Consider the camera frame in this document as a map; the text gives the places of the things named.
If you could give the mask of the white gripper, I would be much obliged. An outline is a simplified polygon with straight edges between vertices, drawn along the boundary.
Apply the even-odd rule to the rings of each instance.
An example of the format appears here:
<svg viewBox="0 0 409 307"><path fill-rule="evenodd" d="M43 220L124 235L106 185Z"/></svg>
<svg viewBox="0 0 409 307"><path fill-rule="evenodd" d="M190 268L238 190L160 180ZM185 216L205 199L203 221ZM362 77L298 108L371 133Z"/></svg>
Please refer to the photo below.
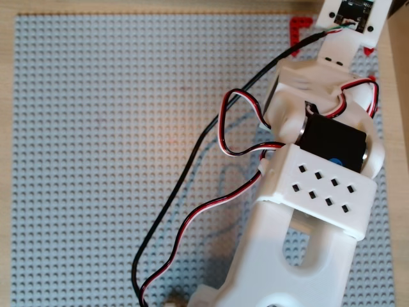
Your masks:
<svg viewBox="0 0 409 307"><path fill-rule="evenodd" d="M291 55L303 47L323 43L314 59L294 61ZM361 46L372 47L363 35L311 35L278 57L274 93L339 93L341 87L363 78L350 72Z"/></svg>

